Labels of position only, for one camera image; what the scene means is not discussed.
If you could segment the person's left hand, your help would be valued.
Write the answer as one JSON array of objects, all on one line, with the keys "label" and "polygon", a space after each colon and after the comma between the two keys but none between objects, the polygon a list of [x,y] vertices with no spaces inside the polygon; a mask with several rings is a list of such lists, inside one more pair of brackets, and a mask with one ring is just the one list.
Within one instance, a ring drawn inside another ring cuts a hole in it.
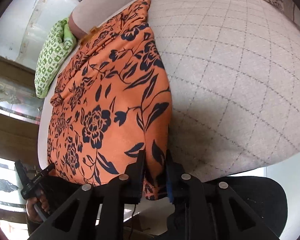
[{"label": "person's left hand", "polygon": [[38,213],[38,207],[41,207],[44,212],[49,212],[50,206],[43,191],[40,192],[38,197],[29,198],[26,201],[26,213],[30,221],[42,222],[42,218]]}]

